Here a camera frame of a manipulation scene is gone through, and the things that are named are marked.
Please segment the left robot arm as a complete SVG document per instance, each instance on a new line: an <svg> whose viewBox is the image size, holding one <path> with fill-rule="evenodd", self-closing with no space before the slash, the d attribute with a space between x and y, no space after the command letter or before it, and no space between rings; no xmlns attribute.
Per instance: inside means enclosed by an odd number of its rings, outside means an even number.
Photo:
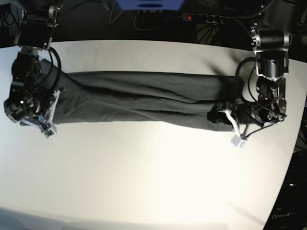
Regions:
<svg viewBox="0 0 307 230"><path fill-rule="evenodd" d="M218 103L207 113L207 120L229 128L255 124L264 127L286 119L285 75L289 73L289 50L293 38L306 27L301 23L305 0L222 0L221 11L234 20L249 22L248 35L254 57L242 60L235 72L238 97ZM241 69L254 63L257 98L243 96Z"/></svg>

